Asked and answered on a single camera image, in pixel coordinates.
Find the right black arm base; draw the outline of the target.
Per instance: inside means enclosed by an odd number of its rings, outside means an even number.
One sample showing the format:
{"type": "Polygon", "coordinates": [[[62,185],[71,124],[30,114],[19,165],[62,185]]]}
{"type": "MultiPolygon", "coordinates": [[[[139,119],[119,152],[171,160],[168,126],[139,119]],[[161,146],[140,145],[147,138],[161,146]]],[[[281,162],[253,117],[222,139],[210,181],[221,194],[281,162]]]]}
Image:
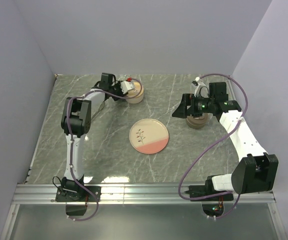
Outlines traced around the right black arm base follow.
{"type": "MultiPolygon", "coordinates": [[[[190,185],[188,190],[185,192],[189,194],[190,198],[200,198],[208,195],[215,195],[219,193],[224,193],[225,191],[216,191],[212,186],[205,185],[190,185]]],[[[234,195],[232,193],[219,195],[214,197],[209,197],[205,199],[201,199],[203,202],[202,210],[206,214],[207,217],[212,217],[216,219],[217,217],[221,217],[224,214],[225,206],[224,202],[233,201],[234,195]]]]}

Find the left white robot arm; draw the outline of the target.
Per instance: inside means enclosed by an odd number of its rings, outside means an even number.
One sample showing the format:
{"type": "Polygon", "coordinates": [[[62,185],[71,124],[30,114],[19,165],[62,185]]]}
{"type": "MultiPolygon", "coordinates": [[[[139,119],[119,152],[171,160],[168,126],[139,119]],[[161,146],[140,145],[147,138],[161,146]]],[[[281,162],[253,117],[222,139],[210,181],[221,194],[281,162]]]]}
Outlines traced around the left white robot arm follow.
{"type": "Polygon", "coordinates": [[[66,139],[66,167],[59,190],[73,201],[80,201],[87,194],[84,188],[83,147],[92,123],[92,106],[101,105],[107,99],[122,99],[127,91],[125,83],[111,73],[102,73],[100,80],[89,92],[65,100],[61,128],[66,139]]]}

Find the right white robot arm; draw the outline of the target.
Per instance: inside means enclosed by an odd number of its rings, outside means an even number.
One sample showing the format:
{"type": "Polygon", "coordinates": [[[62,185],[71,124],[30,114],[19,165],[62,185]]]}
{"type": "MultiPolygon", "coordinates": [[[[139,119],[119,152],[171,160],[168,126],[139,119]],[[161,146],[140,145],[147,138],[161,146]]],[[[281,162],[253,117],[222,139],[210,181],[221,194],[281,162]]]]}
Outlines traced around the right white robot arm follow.
{"type": "Polygon", "coordinates": [[[239,163],[230,174],[209,176],[197,191],[189,192],[189,201],[216,200],[220,196],[271,191],[278,168],[278,158],[269,154],[259,144],[244,119],[244,111],[235,100],[230,100],[225,82],[212,82],[208,96],[197,92],[184,93],[175,118],[200,117],[212,114],[226,130],[223,140],[230,138],[238,155],[239,163]]]}

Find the tan round lid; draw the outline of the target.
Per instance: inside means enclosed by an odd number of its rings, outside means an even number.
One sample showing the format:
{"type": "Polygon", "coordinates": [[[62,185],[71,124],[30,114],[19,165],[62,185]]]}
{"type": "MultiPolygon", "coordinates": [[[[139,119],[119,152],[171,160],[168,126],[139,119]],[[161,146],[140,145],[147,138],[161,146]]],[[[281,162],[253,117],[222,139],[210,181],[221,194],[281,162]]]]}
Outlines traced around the tan round lid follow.
{"type": "Polygon", "coordinates": [[[129,98],[140,98],[144,93],[144,88],[137,81],[133,81],[132,83],[134,85],[134,89],[130,90],[126,96],[129,98]]]}

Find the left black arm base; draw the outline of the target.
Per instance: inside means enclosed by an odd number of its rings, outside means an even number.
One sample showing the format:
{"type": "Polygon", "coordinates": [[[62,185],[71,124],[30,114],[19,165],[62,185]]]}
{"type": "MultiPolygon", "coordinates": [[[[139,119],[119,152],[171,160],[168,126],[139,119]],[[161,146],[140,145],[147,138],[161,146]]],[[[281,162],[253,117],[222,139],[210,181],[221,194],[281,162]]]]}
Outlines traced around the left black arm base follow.
{"type": "Polygon", "coordinates": [[[55,196],[56,203],[65,204],[65,212],[70,217],[81,217],[87,212],[89,203],[98,202],[101,197],[100,186],[77,186],[74,190],[59,187],[55,196]]]}

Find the metal tongs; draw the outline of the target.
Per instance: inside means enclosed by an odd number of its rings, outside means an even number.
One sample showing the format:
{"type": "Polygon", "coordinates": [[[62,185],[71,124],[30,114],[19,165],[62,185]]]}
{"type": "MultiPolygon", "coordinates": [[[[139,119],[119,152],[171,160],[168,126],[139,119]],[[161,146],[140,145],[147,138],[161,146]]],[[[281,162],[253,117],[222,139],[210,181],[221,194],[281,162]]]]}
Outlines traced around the metal tongs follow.
{"type": "Polygon", "coordinates": [[[92,117],[91,117],[91,120],[92,120],[92,121],[95,120],[95,118],[99,115],[99,113],[104,109],[105,106],[106,106],[106,103],[103,101],[103,102],[99,105],[97,111],[92,115],[92,117]]]}

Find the dark brown round lid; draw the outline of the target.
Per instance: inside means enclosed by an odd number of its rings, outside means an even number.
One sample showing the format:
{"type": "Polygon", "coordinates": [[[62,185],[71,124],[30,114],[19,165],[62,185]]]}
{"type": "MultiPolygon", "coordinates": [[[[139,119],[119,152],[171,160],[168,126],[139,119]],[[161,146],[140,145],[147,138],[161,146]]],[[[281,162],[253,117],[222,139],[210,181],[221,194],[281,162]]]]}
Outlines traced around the dark brown round lid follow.
{"type": "Polygon", "coordinates": [[[209,115],[207,113],[204,113],[202,116],[199,117],[193,117],[188,116],[186,118],[186,123],[191,125],[205,125],[208,122],[209,115]]]}

